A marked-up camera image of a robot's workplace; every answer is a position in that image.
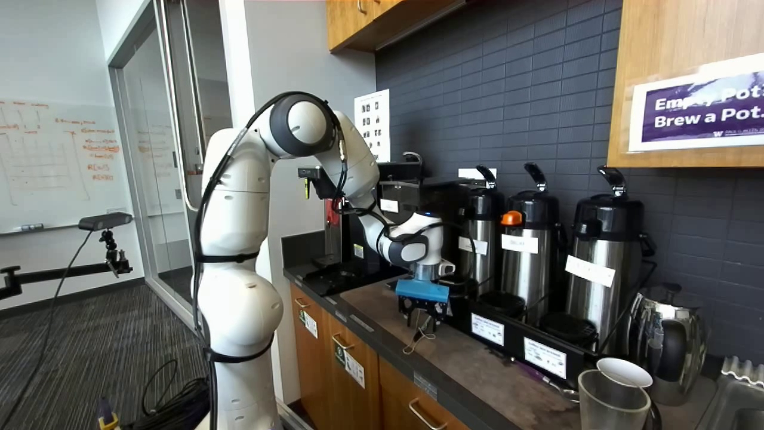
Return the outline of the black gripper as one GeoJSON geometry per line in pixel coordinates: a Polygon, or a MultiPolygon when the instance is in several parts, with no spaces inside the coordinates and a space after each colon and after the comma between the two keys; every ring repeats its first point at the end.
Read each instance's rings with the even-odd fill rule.
{"type": "Polygon", "coordinates": [[[435,334],[446,318],[446,307],[437,300],[400,299],[399,307],[405,324],[421,334],[435,334]]]}

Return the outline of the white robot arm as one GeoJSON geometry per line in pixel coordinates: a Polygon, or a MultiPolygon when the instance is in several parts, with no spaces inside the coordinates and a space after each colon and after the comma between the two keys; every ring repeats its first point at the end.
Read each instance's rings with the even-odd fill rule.
{"type": "Polygon", "coordinates": [[[386,263],[408,266],[417,284],[441,265],[441,217],[417,209],[391,222],[381,213],[375,154],[328,100],[287,91],[244,125],[215,131],[202,161],[191,277],[211,363],[211,430],[282,430],[269,349],[283,306],[255,263],[268,238],[271,164],[288,156],[320,161],[320,176],[357,213],[366,242],[386,263]]]}

